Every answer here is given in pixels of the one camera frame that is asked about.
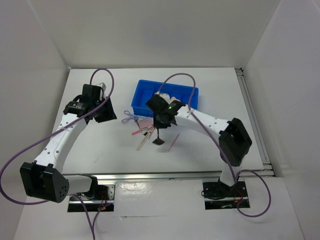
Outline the black fan brush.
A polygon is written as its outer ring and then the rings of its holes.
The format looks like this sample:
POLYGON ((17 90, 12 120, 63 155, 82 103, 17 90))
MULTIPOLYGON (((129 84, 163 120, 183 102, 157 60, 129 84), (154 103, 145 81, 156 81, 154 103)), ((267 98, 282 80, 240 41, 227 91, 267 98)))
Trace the black fan brush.
POLYGON ((156 133, 157 133, 156 139, 152 143, 154 145, 160 146, 164 144, 165 141, 160 138, 160 130, 158 128, 156 129, 156 133))

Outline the pink lip brush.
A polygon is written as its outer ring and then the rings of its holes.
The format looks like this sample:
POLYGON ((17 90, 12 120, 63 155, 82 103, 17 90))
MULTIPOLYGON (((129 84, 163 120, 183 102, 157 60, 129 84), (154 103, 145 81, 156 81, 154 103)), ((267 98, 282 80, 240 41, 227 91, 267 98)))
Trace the pink lip brush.
POLYGON ((170 144, 169 148, 168 148, 168 152, 172 149, 172 147, 175 145, 177 139, 179 138, 180 133, 177 134, 177 136, 174 138, 174 140, 172 141, 172 143, 170 144))

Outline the round beige powder puff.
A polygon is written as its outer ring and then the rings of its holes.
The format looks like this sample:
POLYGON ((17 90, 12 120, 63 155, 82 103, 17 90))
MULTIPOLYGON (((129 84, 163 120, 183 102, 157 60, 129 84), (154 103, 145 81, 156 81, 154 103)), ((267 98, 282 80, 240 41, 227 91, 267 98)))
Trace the round beige powder puff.
POLYGON ((159 93, 158 94, 162 99, 164 99, 166 102, 170 103, 171 102, 171 97, 167 93, 159 93))

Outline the beige makeup sponge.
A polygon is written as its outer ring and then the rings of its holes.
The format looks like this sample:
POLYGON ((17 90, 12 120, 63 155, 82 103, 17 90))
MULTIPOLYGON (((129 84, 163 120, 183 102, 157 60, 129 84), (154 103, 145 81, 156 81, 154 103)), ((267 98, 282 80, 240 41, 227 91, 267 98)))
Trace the beige makeup sponge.
POLYGON ((178 102, 180 102, 179 99, 177 99, 176 97, 172 96, 172 97, 170 98, 170 100, 169 100, 169 103, 171 103, 171 102, 173 102, 173 101, 178 101, 178 102))

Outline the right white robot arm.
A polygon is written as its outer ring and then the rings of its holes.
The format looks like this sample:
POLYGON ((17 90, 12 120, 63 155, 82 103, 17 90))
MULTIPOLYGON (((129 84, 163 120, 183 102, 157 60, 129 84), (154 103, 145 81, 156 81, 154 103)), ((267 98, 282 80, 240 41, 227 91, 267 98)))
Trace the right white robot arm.
POLYGON ((252 146, 242 121, 235 117, 226 120, 210 116, 166 93, 155 93, 145 105, 152 111, 157 129, 166 129, 171 125, 183 126, 213 140, 225 163, 219 177, 218 190, 223 196, 230 196, 236 189, 243 159, 252 146))

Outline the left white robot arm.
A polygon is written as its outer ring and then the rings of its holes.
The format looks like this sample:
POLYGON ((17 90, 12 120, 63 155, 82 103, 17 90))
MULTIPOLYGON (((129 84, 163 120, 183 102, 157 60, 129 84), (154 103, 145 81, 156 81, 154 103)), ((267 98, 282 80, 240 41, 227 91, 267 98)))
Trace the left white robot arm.
POLYGON ((74 194, 82 194, 88 200, 97 197, 96 177, 88 174, 64 176, 62 170, 69 152, 89 121, 101 123, 117 118, 105 90, 104 83, 84 84, 82 93, 65 106, 58 133, 50 138, 33 162, 22 164, 20 175, 29 197, 55 203, 74 194))

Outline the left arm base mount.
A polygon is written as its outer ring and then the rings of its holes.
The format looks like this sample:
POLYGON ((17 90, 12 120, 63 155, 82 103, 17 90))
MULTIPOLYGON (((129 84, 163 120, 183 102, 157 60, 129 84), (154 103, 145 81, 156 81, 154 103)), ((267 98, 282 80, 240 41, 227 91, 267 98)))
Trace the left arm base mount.
MULTIPOLYGON (((78 193, 77 195, 82 199, 89 213, 97 213, 98 210, 102 212, 113 212, 115 208, 115 190, 116 184, 114 182, 107 182, 105 184, 99 184, 91 196, 86 193, 78 193)), ((85 210, 80 200, 74 196, 70 196, 67 212, 84 213, 85 210)))

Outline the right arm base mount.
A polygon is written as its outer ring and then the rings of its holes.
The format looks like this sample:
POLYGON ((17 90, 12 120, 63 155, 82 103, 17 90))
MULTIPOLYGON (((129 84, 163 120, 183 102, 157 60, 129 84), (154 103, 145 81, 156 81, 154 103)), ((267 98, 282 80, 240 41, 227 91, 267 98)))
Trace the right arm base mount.
POLYGON ((243 180, 229 187, 219 180, 202 182, 201 196, 204 198, 205 210, 227 210, 250 208, 247 186, 243 180))

